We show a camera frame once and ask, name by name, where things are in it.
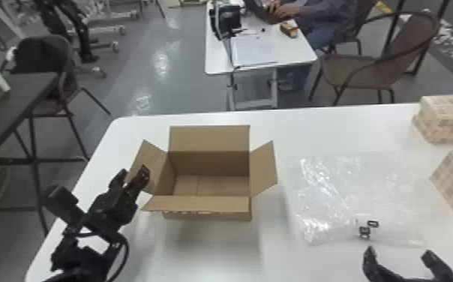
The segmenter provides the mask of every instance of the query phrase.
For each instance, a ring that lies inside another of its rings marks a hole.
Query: brown chair
[[[391,85],[404,75],[412,62],[429,46],[440,27],[437,17],[432,13],[407,11],[375,16],[364,24],[400,15],[411,17],[379,58],[337,54],[327,54],[321,58],[325,79],[333,86],[337,95],[333,106],[337,105],[347,88],[376,89],[380,104],[382,103],[381,91],[387,90],[391,103],[395,102],[395,92]]]
[[[330,44],[327,49],[322,49],[322,51],[325,54],[336,53],[338,44],[356,42],[358,55],[363,55],[362,41],[359,40],[358,34],[362,30],[365,20],[367,20],[368,15],[376,3],[377,0],[358,0],[358,7],[356,8],[354,17],[349,21],[349,24],[346,25],[346,28],[343,29],[343,32],[337,34],[334,42]],[[311,95],[314,95],[322,76],[323,68],[320,67],[316,79],[314,80],[314,84],[312,85],[312,90],[310,90]]]
[[[39,118],[67,118],[73,130],[76,141],[79,144],[83,157],[88,160],[89,156],[80,138],[76,125],[72,119],[73,113],[69,110],[68,104],[81,92],[87,94],[106,114],[111,112],[86,88],[79,87],[76,74],[74,73],[73,49],[69,42],[58,35],[46,35],[41,37],[28,37],[19,42],[15,49],[16,66],[10,70],[12,74],[37,73],[54,71],[58,74],[57,89],[41,101],[29,117],[29,130],[31,131],[31,147],[35,147],[34,119]],[[37,58],[29,58],[30,54],[35,53]],[[51,64],[40,64],[40,57],[52,57]],[[24,148],[23,142],[18,132],[16,138]],[[73,159],[53,159],[56,162],[78,161]],[[39,162],[53,162],[40,159]]]

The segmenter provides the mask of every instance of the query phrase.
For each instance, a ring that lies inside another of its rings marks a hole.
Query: laptop
[[[266,6],[263,4],[262,0],[244,0],[246,8],[254,13],[255,16],[267,22],[268,24],[274,25],[276,23],[281,23],[285,20],[290,20],[291,16],[285,16],[280,18],[269,13],[266,10]]]

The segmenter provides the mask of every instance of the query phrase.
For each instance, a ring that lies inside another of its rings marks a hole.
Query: small black clip
[[[377,220],[369,220],[369,221],[367,221],[367,225],[369,227],[379,228],[379,221],[377,221]]]
[[[359,237],[362,239],[369,239],[370,238],[370,227],[368,226],[360,226],[359,227]]]

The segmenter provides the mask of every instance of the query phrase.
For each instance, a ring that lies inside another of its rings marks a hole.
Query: clear plastic bag
[[[311,245],[363,239],[421,247],[421,224],[431,212],[419,193],[419,184],[429,183],[425,170],[428,163],[411,154],[364,153],[286,160],[284,179],[298,228]],[[360,227],[369,234],[361,236]]]

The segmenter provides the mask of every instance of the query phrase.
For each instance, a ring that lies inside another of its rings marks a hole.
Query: black chair
[[[386,90],[390,94],[391,103],[395,102],[395,92],[391,85],[428,48],[440,28],[437,17],[429,12],[387,13],[375,16],[364,24],[401,15],[408,15],[410,18],[380,57],[327,54],[321,58],[325,79],[333,86],[336,94],[333,106],[337,105],[347,88],[376,89],[380,104],[383,102],[382,90]]]
[[[54,71],[59,75],[57,89],[53,95],[50,95],[41,103],[39,103],[33,111],[32,117],[29,118],[29,129],[31,134],[31,142],[35,143],[34,119],[41,118],[66,118],[69,121],[76,141],[81,149],[83,157],[89,160],[80,133],[77,130],[73,121],[73,113],[69,110],[68,104],[79,94],[87,94],[107,115],[111,112],[86,88],[79,87],[76,74],[74,73],[73,49],[69,42],[58,35],[46,35],[42,37],[28,37],[21,40],[18,47],[14,50],[15,67],[10,69],[12,74],[21,73],[37,73]],[[22,53],[35,53],[37,58],[32,58],[26,61],[24,58],[19,58]],[[39,64],[39,54],[42,56],[52,56],[47,60],[51,60],[53,64]],[[19,144],[27,154],[25,145],[21,136],[15,132]],[[57,162],[78,161],[77,159],[54,159]]]

